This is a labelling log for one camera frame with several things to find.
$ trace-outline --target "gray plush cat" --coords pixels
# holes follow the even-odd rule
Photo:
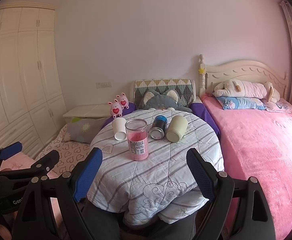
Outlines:
[[[151,108],[193,112],[190,108],[181,106],[181,99],[174,89],[167,90],[162,95],[155,90],[147,91],[142,100],[142,109]]]

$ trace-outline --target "white wardrobe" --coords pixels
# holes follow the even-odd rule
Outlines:
[[[0,9],[0,148],[20,141],[35,158],[65,125],[54,10]]]

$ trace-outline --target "blue can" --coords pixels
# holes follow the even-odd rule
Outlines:
[[[152,127],[149,130],[150,136],[155,140],[161,140],[165,136],[167,118],[163,115],[155,117]]]

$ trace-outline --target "blue gripper pad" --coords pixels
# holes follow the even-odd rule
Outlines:
[[[206,162],[194,148],[187,151],[186,163],[203,196],[213,202],[215,200],[214,186],[217,184],[217,171],[213,165]]]
[[[15,142],[1,150],[0,159],[5,161],[10,157],[14,156],[15,154],[21,152],[22,149],[23,149],[22,144],[20,142]]]
[[[76,202],[86,197],[87,192],[102,164],[103,154],[99,148],[93,148],[87,158],[79,162],[73,169],[72,186],[73,197]]]

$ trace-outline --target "quilted headboard cover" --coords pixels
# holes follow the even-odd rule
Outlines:
[[[134,83],[134,102],[137,109],[142,108],[142,98],[148,90],[164,93],[169,89],[175,89],[178,93],[182,106],[189,107],[196,100],[195,82],[190,79],[151,79],[136,80]]]

